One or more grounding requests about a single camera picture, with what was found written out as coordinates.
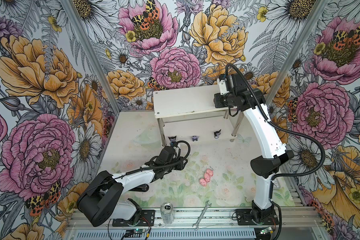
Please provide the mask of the black white kuromi toy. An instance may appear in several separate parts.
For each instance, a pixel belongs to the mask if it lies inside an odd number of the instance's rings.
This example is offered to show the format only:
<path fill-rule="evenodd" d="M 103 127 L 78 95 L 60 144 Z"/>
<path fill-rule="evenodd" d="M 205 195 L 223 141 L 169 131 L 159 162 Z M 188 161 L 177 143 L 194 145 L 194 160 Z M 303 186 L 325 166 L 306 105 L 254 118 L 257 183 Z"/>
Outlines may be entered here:
<path fill-rule="evenodd" d="M 169 139 L 171 145 L 173 145 L 177 141 L 176 136 L 168 137 L 168 139 Z"/>

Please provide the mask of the pink pig toy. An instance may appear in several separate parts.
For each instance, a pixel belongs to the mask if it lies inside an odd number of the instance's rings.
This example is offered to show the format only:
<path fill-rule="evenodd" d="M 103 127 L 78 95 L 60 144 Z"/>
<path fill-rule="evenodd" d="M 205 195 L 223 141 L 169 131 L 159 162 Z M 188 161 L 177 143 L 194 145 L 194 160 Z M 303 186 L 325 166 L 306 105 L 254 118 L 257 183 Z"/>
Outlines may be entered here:
<path fill-rule="evenodd" d="M 207 182 L 206 182 L 205 179 L 200 179 L 199 182 L 200 182 L 200 185 L 201 185 L 201 186 L 203 186 L 203 187 L 206 187 L 206 186 L 207 186 Z"/>
<path fill-rule="evenodd" d="M 214 175 L 213 170 L 211 169 L 206 169 L 205 174 L 204 174 L 204 180 L 209 183 L 211 181 L 211 177 Z"/>

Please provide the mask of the black purple kuromi toy back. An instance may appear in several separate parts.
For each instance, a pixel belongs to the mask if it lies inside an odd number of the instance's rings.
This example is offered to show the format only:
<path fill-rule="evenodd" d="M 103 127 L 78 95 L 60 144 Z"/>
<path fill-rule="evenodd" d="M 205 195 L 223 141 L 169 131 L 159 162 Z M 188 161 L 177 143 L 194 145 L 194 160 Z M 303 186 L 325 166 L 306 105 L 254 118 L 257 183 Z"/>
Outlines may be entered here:
<path fill-rule="evenodd" d="M 220 137 L 221 131 L 222 131 L 222 130 L 214 131 L 214 138 L 215 138 L 215 139 L 218 139 L 218 138 Z"/>

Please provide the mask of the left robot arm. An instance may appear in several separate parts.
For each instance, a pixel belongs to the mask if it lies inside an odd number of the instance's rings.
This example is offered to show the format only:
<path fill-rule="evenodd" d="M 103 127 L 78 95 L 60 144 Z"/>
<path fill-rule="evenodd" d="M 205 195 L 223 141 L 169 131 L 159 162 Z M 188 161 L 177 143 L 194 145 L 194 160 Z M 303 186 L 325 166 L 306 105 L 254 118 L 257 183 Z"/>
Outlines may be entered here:
<path fill-rule="evenodd" d="M 190 146 L 183 156 L 178 141 L 162 148 L 159 155 L 152 157 L 136 170 L 110 174 L 102 171 L 92 180 L 77 200 L 78 210 L 86 216 L 93 227 L 108 220 L 121 220 L 135 226 L 143 218 L 142 208 L 132 199 L 120 201 L 127 192 L 146 192 L 149 185 L 172 171 L 182 171 L 190 155 Z"/>

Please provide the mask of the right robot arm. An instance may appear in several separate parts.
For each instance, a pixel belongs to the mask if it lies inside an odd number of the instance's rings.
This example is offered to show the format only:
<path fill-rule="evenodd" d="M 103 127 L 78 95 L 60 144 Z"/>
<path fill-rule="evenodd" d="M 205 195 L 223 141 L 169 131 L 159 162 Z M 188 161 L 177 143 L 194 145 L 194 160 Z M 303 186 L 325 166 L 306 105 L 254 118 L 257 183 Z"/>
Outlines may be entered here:
<path fill-rule="evenodd" d="M 232 137 L 238 133 L 243 119 L 252 127 L 261 149 L 261 155 L 251 160 L 251 168 L 257 176 L 256 193 L 252 201 L 253 220 L 256 222 L 273 214 L 272 177 L 279 167 L 293 157 L 286 149 L 271 125 L 268 108 L 263 93 L 253 89 L 239 74 L 220 75 L 219 93 L 214 95 L 216 108 L 227 108 L 225 118 L 237 118 Z"/>

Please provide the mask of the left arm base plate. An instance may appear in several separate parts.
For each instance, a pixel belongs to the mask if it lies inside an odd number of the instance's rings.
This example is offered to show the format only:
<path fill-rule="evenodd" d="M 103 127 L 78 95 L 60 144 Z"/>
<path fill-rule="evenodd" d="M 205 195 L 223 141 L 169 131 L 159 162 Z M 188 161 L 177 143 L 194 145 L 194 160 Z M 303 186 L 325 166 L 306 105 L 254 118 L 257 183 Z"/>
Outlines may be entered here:
<path fill-rule="evenodd" d="M 132 220 L 113 219 L 113 227 L 153 227 L 155 222 L 155 210 L 141 210 L 139 218 L 133 217 Z"/>

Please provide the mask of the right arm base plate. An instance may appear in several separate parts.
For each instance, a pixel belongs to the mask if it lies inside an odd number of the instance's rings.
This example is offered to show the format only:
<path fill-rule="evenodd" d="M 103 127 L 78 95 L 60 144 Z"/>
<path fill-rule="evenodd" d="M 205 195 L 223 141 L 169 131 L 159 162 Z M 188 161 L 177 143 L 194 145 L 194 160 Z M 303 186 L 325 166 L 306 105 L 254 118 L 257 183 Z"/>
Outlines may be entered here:
<path fill-rule="evenodd" d="M 272 208 L 268 210 L 236 209 L 234 216 L 239 226 L 276 226 L 279 224 L 276 211 Z"/>

